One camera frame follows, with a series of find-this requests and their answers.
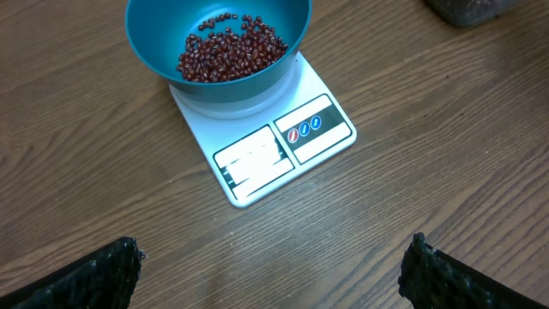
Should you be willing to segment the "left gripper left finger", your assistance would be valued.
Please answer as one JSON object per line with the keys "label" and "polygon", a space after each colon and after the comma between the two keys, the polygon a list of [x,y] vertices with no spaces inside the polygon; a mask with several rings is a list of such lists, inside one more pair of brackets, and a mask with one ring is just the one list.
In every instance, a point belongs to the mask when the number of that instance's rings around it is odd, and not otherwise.
{"label": "left gripper left finger", "polygon": [[146,253],[132,237],[98,250],[1,297],[10,309],[126,309]]}

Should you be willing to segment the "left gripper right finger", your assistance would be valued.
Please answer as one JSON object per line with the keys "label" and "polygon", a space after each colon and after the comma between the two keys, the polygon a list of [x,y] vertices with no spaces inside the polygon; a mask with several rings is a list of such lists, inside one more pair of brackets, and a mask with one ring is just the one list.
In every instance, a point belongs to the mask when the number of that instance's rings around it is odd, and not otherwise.
{"label": "left gripper right finger", "polygon": [[404,253],[398,285],[414,309],[547,309],[427,244],[423,233]]}

